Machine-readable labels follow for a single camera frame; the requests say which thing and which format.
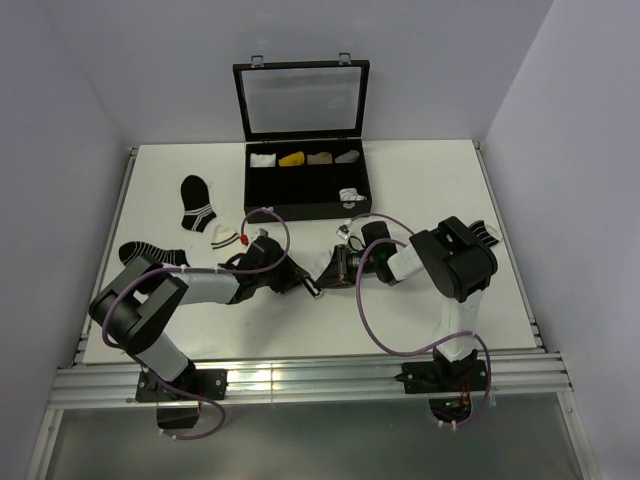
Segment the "white sock with black lines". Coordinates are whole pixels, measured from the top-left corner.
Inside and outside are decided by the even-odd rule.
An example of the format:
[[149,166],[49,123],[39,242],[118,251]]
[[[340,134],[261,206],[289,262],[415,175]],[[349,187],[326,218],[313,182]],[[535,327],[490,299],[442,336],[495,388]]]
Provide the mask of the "white sock with black lines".
[[358,192],[356,188],[343,188],[339,191],[339,198],[342,202],[351,203],[351,202],[360,202],[367,201],[368,198],[365,195],[362,195]]

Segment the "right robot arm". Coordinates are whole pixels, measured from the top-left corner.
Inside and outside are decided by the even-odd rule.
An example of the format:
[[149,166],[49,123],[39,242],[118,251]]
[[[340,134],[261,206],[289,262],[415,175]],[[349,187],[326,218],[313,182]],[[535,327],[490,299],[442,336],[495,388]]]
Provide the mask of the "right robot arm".
[[341,243],[320,262],[314,277],[321,289],[358,287],[365,275],[388,285],[425,272],[443,297],[442,317],[435,341],[427,346],[432,358],[416,361],[403,353],[405,363],[396,381],[408,394],[454,393],[468,397],[491,386],[491,360],[476,334],[479,305],[497,273],[492,251],[496,239],[482,232],[481,223],[466,226],[457,217],[441,221],[433,230],[411,233],[407,243],[392,239],[387,217],[365,224],[356,239],[348,223],[339,227]]

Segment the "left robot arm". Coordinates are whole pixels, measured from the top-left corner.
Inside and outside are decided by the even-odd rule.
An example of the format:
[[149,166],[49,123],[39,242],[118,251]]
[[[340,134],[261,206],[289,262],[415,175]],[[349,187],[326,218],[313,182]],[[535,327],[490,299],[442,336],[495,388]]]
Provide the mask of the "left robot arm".
[[132,260],[91,301],[88,314],[107,340],[147,368],[172,399],[196,399],[215,387],[197,372],[164,330],[182,305],[237,305],[263,287],[286,294],[302,286],[317,297],[309,272],[276,240],[259,236],[215,269],[163,264],[149,254]]

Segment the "cream sock with black stripes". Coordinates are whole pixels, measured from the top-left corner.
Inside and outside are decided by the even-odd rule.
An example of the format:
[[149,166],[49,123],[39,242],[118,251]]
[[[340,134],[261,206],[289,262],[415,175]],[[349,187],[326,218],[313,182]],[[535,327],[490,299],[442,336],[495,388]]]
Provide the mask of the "cream sock with black stripes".
[[219,224],[213,229],[210,246],[212,250],[220,250],[232,245],[239,238],[240,235],[234,228]]

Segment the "tan rolled sock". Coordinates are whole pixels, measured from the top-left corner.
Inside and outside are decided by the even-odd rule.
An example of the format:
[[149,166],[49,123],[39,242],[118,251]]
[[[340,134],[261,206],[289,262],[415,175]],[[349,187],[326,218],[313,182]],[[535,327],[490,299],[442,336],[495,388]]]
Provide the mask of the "tan rolled sock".
[[333,156],[330,152],[319,152],[316,154],[309,154],[307,156],[308,165],[328,165],[333,162]]

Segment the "grey rolled sock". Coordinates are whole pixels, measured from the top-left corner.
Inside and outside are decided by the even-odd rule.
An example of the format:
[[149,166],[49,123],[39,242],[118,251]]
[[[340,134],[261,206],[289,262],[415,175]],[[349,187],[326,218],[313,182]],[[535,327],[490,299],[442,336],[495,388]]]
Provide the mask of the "grey rolled sock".
[[349,150],[346,153],[343,153],[337,156],[334,159],[336,164],[351,164],[355,163],[360,157],[360,152],[358,150]]

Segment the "black sock with white stripes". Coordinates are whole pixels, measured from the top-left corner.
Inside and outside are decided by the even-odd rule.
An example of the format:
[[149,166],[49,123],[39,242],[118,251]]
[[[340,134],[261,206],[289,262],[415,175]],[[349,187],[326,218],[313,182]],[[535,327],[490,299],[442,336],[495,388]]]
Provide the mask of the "black sock with white stripes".
[[203,233],[207,225],[217,217],[209,197],[209,189],[202,178],[187,176],[180,188],[184,213],[181,226],[185,230]]

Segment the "yellow rolled sock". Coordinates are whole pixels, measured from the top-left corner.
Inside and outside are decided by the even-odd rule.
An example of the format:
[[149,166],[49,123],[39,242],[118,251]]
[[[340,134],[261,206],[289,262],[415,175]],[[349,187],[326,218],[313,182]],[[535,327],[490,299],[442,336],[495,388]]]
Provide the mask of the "yellow rolled sock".
[[286,156],[283,156],[278,160],[280,167],[297,167],[305,163],[305,154],[302,151],[297,151]]

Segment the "white rolled sock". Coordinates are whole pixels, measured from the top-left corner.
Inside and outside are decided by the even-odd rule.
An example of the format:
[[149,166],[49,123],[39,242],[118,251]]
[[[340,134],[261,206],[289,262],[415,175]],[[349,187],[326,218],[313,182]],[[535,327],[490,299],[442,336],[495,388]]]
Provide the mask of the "white rolled sock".
[[272,168],[276,165],[277,156],[275,154],[251,153],[249,164],[251,168]]

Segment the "black sock white vertical stripes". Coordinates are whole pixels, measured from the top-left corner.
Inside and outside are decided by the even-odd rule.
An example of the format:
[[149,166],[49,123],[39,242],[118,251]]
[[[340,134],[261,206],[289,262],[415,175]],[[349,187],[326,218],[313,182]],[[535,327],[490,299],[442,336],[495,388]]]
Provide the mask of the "black sock white vertical stripes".
[[484,220],[477,220],[469,226],[469,230],[487,247],[492,248],[502,241],[501,230]]

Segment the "black storage box with lid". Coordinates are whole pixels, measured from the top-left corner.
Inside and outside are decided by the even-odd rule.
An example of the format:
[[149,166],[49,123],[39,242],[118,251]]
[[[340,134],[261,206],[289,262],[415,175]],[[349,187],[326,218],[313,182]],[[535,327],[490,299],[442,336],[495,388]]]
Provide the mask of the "black storage box with lid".
[[[362,141],[370,63],[342,53],[336,60],[265,62],[258,55],[232,68],[244,132],[243,207],[253,224],[346,219],[372,210],[373,194]],[[358,150],[355,163],[334,159]],[[302,151],[305,163],[278,160]],[[330,152],[328,165],[307,156]],[[272,168],[251,168],[251,153],[275,154]],[[368,200],[345,203],[343,188]]]

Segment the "black white horizontal striped sock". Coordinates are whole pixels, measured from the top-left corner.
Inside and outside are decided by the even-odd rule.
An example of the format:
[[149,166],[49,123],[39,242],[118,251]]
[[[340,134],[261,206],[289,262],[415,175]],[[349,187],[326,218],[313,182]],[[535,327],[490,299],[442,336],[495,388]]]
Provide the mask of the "black white horizontal striped sock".
[[186,252],[183,249],[165,250],[142,241],[129,241],[118,249],[118,257],[125,266],[143,255],[147,255],[162,264],[189,266]]

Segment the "aluminium frame rail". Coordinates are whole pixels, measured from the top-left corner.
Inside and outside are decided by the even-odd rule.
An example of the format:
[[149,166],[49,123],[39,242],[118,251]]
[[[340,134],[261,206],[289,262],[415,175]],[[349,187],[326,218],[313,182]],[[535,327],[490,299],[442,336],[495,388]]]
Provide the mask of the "aluminium frame rail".
[[[395,376],[401,358],[200,362],[225,369],[222,404],[281,404],[407,399]],[[492,357],[494,395],[566,393],[572,384],[558,353],[497,354]],[[56,373],[46,407],[78,410],[138,407],[140,368],[134,364],[84,365]]]

